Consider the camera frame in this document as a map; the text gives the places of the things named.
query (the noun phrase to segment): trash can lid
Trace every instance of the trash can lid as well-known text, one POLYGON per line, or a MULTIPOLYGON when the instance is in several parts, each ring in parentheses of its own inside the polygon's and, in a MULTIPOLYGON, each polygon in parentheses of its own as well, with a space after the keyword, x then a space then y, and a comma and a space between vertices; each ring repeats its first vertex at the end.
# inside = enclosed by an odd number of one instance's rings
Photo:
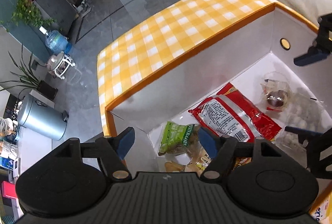
POLYGON ((34 101, 34 97, 31 96, 30 94, 28 94, 24 97, 21 108, 17 115, 17 122, 21 126, 24 126, 24 124, 29 116, 33 101, 34 101))

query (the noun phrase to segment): nutrition label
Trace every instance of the nutrition label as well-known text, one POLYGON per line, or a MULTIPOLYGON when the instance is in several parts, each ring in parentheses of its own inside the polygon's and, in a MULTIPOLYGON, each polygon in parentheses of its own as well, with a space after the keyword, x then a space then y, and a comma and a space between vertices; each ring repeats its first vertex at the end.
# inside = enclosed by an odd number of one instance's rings
POLYGON ((240 142, 249 140, 249 135, 237 121, 216 99, 208 101, 200 113, 202 120, 216 131, 219 136, 229 135, 240 142))

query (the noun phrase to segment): white bottle cap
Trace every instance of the white bottle cap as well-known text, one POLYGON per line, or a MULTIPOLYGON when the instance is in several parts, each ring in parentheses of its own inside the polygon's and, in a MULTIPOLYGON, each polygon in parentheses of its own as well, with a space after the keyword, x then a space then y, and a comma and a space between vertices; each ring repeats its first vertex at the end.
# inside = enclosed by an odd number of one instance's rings
POLYGON ((42 26, 39 28, 39 30, 45 35, 47 30, 45 28, 43 28, 42 26))

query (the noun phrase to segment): trash can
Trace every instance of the trash can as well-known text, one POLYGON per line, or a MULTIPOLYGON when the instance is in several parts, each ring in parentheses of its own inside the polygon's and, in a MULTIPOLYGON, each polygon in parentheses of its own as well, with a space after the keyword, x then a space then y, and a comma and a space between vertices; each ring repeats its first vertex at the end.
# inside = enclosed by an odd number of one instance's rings
POLYGON ((27 95, 20 107, 18 123, 53 140, 60 140, 67 127, 68 113, 56 111, 42 101, 27 95))

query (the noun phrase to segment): red book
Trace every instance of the red book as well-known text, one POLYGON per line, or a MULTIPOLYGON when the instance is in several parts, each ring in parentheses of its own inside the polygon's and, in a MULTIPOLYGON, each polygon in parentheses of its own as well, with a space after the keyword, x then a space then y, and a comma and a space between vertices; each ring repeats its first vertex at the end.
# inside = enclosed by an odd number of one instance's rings
POLYGON ((17 199, 14 184, 12 184, 10 182, 7 182, 7 181, 3 181, 2 184, 1 184, 1 188, 2 188, 2 196, 3 197, 11 198, 11 199, 17 199))

